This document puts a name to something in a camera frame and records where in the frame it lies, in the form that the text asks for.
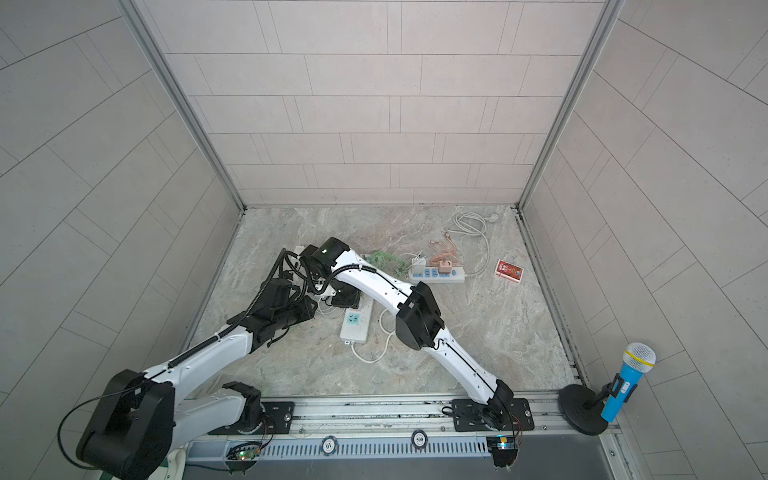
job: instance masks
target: coiled white cable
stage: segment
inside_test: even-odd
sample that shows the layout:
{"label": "coiled white cable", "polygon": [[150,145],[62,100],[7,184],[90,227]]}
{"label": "coiled white cable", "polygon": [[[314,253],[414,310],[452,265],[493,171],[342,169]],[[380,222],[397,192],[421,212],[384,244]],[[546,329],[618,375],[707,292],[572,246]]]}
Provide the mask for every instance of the coiled white cable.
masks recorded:
{"label": "coiled white cable", "polygon": [[[480,222],[480,227],[475,227],[471,225],[467,220],[477,220]],[[453,223],[455,225],[454,228],[448,228],[447,232],[449,233],[460,233],[463,235],[469,235],[470,237],[482,237],[483,240],[485,240],[485,262],[482,264],[479,270],[472,272],[472,273],[466,273],[466,276],[475,276],[480,274],[485,268],[488,266],[488,260],[491,256],[491,244],[488,242],[488,237],[485,236],[485,232],[488,230],[487,225],[485,224],[486,220],[491,220],[493,222],[494,220],[488,219],[483,217],[480,214],[477,214],[475,212],[458,212],[456,215],[453,216]]]}
{"label": "coiled white cable", "polygon": [[386,333],[386,334],[387,334],[387,337],[386,337],[386,343],[384,344],[384,351],[383,351],[383,352],[382,352],[382,354],[381,354],[381,355],[379,355],[379,357],[378,357],[378,358],[376,358],[375,360],[366,360],[366,359],[362,358],[360,355],[358,355],[358,354],[357,354],[357,352],[355,351],[355,344],[353,343],[353,344],[352,344],[352,353],[354,353],[354,354],[355,354],[355,356],[357,357],[357,359],[358,359],[358,360],[360,360],[361,362],[365,362],[365,363],[376,363],[376,362],[378,362],[379,360],[381,360],[382,358],[384,358],[384,354],[386,353],[387,347],[389,347],[389,339],[391,339],[391,338],[392,338],[392,335],[394,335],[394,334],[395,334],[395,330],[393,330],[392,332],[387,332],[387,331],[386,331],[386,329],[384,328],[384,325],[382,324],[382,318],[384,317],[384,313],[385,313],[385,312],[388,312],[388,310],[387,310],[387,309],[384,309],[384,310],[382,310],[382,312],[379,314],[379,327],[381,327],[382,331],[383,331],[384,333]]}

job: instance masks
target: microphone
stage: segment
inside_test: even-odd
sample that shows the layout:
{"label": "microphone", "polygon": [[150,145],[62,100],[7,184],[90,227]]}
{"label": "microphone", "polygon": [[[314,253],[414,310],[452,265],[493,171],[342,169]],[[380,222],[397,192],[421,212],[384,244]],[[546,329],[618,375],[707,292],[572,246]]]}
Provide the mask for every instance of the microphone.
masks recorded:
{"label": "microphone", "polygon": [[643,343],[630,343],[624,350],[624,365],[608,384],[608,398],[601,416],[613,422],[624,403],[629,400],[637,383],[656,363],[656,353]]}

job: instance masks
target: microphone head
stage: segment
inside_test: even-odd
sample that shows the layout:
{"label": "microphone head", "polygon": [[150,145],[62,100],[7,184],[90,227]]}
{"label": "microphone head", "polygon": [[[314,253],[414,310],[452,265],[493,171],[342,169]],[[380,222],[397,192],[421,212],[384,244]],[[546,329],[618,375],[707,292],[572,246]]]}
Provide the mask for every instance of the microphone head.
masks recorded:
{"label": "microphone head", "polygon": [[624,363],[638,372],[648,373],[656,363],[656,353],[644,343],[630,343],[624,351]]}

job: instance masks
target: marble surface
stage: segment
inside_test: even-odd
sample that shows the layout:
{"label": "marble surface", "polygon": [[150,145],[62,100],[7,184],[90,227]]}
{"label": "marble surface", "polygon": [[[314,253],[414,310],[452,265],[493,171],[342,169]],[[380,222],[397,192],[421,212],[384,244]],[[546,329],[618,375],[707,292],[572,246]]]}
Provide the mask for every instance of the marble surface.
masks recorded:
{"label": "marble surface", "polygon": [[[435,285],[432,291],[453,336],[486,369],[513,391],[560,389],[572,383],[563,347],[541,294],[512,210],[473,207],[255,208],[247,211],[193,344],[210,336],[248,306],[282,247],[320,245],[334,236],[360,253],[384,250],[431,254],[429,240],[442,240],[454,213],[471,210],[490,217],[490,260],[486,270],[464,284]],[[480,237],[454,234],[468,271],[484,260]],[[517,284],[494,274],[499,259],[525,268]],[[382,307],[374,306],[368,343],[356,347],[376,358],[386,334],[376,325]],[[340,311],[334,309],[329,317]],[[411,350],[393,336],[385,357],[369,365],[356,359],[339,339],[341,317],[315,318],[294,326],[272,345],[230,364],[198,393],[237,380],[264,396],[463,392],[432,357]],[[385,328],[394,317],[385,313]]]}

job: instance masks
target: tiled wall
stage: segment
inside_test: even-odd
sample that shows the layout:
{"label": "tiled wall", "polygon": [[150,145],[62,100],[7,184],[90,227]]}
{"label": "tiled wall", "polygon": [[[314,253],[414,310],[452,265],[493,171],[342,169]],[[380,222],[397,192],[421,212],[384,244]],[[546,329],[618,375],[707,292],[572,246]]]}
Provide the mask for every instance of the tiled wall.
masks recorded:
{"label": "tiled wall", "polygon": [[619,18],[525,217],[592,386],[657,353],[624,407],[645,476],[762,480],[768,2]]}
{"label": "tiled wall", "polygon": [[61,417],[178,352],[237,215],[111,0],[0,2],[0,478],[83,477]]}
{"label": "tiled wall", "polygon": [[251,205],[516,202],[602,8],[137,5]]}

